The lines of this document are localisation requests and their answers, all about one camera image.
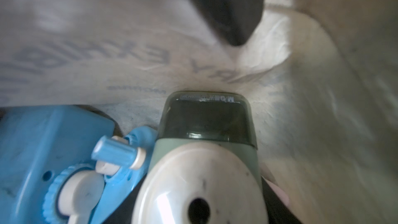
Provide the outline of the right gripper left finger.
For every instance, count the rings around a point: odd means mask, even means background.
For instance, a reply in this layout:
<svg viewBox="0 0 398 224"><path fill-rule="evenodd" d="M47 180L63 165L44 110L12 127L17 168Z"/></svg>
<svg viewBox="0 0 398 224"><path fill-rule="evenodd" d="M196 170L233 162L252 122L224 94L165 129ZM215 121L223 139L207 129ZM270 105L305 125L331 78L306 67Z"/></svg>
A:
<svg viewBox="0 0 398 224"><path fill-rule="evenodd" d="M231 46L247 43L258 26L264 0L194 0L216 33Z"/></svg>

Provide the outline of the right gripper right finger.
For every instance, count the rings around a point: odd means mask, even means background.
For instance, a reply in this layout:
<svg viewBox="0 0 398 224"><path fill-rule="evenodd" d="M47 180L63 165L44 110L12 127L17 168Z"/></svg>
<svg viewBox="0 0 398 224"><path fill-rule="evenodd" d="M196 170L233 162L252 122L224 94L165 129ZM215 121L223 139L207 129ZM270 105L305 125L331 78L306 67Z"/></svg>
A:
<svg viewBox="0 0 398 224"><path fill-rule="evenodd" d="M262 179L262 194L269 224L301 224L302 222L282 202L269 183Z"/></svg>

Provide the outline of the olive green pencil sharpener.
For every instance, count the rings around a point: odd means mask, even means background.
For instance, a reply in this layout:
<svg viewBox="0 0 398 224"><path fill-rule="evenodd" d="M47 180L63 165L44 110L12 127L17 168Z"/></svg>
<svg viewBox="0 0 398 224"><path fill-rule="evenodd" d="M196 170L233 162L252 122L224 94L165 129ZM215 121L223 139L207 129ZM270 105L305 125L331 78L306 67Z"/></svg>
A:
<svg viewBox="0 0 398 224"><path fill-rule="evenodd" d="M168 97L132 223L268 223L251 108L242 95Z"/></svg>

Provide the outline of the cream tote bag green handles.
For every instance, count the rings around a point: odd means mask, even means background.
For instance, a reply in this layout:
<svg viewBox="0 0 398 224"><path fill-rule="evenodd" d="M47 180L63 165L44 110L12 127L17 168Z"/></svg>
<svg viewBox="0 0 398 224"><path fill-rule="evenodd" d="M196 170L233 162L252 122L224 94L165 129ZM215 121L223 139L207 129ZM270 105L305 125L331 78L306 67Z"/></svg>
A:
<svg viewBox="0 0 398 224"><path fill-rule="evenodd" d="M193 0L1 0L1 110L79 105L123 135L180 90L250 102L303 223L397 223L398 0L263 0L240 47Z"/></svg>

